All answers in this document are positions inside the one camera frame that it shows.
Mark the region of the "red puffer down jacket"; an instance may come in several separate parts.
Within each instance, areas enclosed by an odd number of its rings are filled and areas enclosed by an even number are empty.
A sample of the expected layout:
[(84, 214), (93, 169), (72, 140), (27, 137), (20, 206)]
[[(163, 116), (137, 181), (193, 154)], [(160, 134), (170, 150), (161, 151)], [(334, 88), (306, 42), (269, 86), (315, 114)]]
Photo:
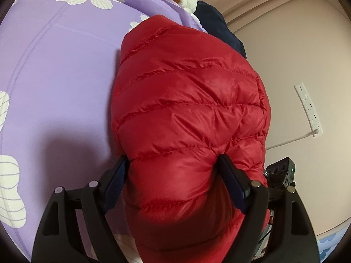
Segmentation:
[(153, 16), (129, 32), (111, 101), (130, 232), (144, 262), (221, 262), (244, 216), (214, 164), (252, 180), (263, 164), (271, 108), (247, 60), (220, 39)]

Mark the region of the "purple floral bed sheet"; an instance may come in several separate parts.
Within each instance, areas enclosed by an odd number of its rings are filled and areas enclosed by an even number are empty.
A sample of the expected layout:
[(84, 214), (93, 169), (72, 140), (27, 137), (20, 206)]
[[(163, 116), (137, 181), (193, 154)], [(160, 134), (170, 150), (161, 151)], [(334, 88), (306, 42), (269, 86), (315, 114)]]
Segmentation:
[(1, 223), (26, 258), (53, 190), (115, 161), (109, 106), (124, 36), (172, 0), (15, 0), (1, 23)]

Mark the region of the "dark navy garment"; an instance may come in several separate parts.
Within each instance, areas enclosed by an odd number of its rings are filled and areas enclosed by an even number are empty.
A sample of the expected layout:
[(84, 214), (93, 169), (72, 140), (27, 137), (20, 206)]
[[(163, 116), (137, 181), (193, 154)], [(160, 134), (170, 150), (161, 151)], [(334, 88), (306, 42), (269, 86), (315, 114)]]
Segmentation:
[(201, 26), (208, 34), (220, 39), (241, 54), (242, 57), (247, 58), (244, 44), (229, 30), (223, 15), (214, 6), (198, 1), (194, 15), (199, 19)]

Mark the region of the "white wall power strip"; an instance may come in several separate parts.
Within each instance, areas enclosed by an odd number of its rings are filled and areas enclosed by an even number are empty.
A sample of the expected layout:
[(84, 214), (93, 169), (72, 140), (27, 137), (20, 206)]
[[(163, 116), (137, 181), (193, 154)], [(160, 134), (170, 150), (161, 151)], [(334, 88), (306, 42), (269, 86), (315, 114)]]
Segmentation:
[(294, 86), (294, 89), (301, 101), (304, 112), (306, 113), (309, 126), (311, 127), (312, 136), (317, 137), (322, 135), (323, 130), (321, 126), (321, 122), (319, 120), (318, 114), (315, 110), (315, 106), (313, 105), (310, 94), (308, 93), (304, 83), (298, 83)]

